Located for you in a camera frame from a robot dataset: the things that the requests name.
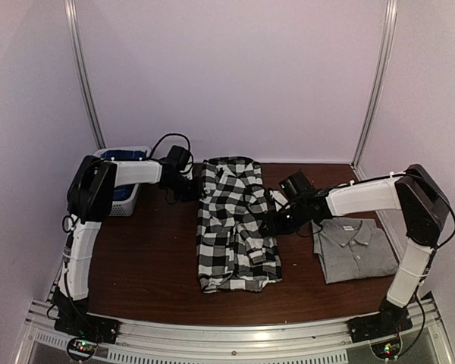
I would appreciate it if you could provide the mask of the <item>black white plaid shirt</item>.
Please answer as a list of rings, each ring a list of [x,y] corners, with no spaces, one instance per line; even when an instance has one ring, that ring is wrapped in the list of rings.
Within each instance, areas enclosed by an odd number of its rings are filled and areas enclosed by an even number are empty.
[[[203,293],[258,293],[282,280],[276,239],[263,232],[268,212],[261,165],[246,157],[206,159],[199,179],[196,257]]]

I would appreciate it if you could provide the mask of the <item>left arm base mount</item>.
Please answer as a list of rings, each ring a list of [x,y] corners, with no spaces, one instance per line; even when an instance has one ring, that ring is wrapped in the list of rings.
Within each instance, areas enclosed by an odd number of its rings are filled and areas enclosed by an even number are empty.
[[[78,322],[72,322],[64,317],[60,317],[55,321],[54,329],[98,344],[116,343],[120,327],[118,320],[94,315],[88,315],[86,319],[87,322],[81,318]]]

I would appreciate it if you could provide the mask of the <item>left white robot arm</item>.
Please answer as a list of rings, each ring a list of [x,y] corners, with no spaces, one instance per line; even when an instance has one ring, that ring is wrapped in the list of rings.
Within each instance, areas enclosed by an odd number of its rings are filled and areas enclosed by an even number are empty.
[[[54,295],[59,318],[78,337],[89,335],[94,321],[82,309],[89,295],[89,267],[93,247],[103,221],[110,215],[116,187],[158,184],[174,198],[189,202],[199,198],[199,178],[171,158],[115,161],[84,157],[67,192],[67,215],[63,227],[67,241],[63,250],[61,277]]]

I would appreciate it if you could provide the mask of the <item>grey shirt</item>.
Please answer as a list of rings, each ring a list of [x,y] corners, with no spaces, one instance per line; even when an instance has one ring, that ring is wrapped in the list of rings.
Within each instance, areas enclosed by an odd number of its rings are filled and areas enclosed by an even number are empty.
[[[314,223],[313,252],[326,284],[394,275],[398,263],[373,219],[332,218]]]

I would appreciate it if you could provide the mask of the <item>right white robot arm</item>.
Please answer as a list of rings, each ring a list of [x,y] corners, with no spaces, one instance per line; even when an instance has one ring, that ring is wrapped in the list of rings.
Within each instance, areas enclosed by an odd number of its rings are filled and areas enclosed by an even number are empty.
[[[403,171],[317,189],[297,172],[281,182],[287,200],[262,213],[260,231],[266,236],[295,233],[308,222],[363,212],[393,212],[405,228],[406,244],[397,272],[374,317],[374,329],[390,334],[428,276],[437,252],[451,239],[441,237],[447,222],[455,230],[455,212],[437,182],[421,164]]]

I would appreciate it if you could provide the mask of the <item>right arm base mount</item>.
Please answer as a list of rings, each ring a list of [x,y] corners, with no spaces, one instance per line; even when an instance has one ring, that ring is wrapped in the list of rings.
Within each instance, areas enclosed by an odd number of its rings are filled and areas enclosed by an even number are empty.
[[[355,343],[376,340],[383,337],[396,336],[401,331],[413,327],[409,313],[405,310],[396,320],[388,313],[374,313],[366,316],[357,316],[347,322],[351,341]]]

